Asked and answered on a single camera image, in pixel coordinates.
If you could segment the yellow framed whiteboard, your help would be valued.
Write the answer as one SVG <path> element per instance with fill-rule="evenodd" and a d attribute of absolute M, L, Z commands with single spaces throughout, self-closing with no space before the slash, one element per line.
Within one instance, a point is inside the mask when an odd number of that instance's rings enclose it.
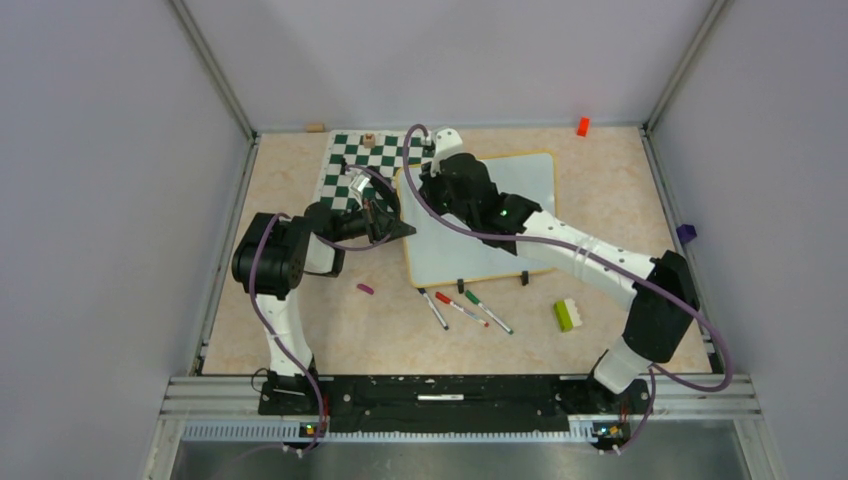
<path fill-rule="evenodd" d="M 553 156 L 548 152 L 475 159 L 463 158 L 464 215 L 437 215 L 422 198 L 422 167 L 406 163 L 403 173 L 410 195 L 426 214 L 404 239 L 410 281 L 416 288 L 547 271 L 546 264 L 518 255 L 516 236 L 533 213 L 556 211 Z"/>

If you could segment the purple marker cap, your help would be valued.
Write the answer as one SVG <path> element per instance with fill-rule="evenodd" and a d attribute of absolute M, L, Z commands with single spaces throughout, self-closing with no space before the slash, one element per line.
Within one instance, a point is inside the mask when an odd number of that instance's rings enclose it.
<path fill-rule="evenodd" d="M 364 293 L 368 294 L 368 295 L 373 295 L 373 294 L 375 293 L 375 291 L 374 291 L 374 289 L 373 289 L 372 287 L 370 287 L 370 286 L 368 286 L 368 285 L 365 285 L 365 284 L 362 284 L 362 283 L 357 284 L 357 285 L 356 285 L 356 288 L 357 288 L 358 290 L 360 290 L 360 291 L 362 291 L 362 292 L 364 292 Z"/>

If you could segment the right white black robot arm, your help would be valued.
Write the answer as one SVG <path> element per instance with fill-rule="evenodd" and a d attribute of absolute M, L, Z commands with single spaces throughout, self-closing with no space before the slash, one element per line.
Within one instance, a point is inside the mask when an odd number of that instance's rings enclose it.
<path fill-rule="evenodd" d="M 513 256 L 571 274 L 616 300 L 628 313 L 622 335 L 593 367 L 589 404 L 612 412 L 632 381 L 652 364 L 668 362 L 700 302 L 687 261 L 673 251 L 660 257 L 611 245 L 557 219 L 526 197 L 501 192 L 486 165 L 469 153 L 422 165 L 416 194 L 440 223 Z"/>

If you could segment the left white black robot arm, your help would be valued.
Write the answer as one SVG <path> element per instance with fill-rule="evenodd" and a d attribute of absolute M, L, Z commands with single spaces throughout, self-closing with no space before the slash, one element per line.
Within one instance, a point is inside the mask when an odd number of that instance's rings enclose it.
<path fill-rule="evenodd" d="M 271 362 L 262 393 L 282 395 L 297 413 L 319 404 L 321 393 L 300 318 L 297 288 L 304 276 L 335 278 L 349 246 L 345 240 L 364 237 L 371 249 L 416 233 L 416 229 L 373 201 L 347 213 L 323 203 L 310 205 L 301 216 L 257 213 L 236 247 L 231 272 L 250 297 L 268 340 Z"/>

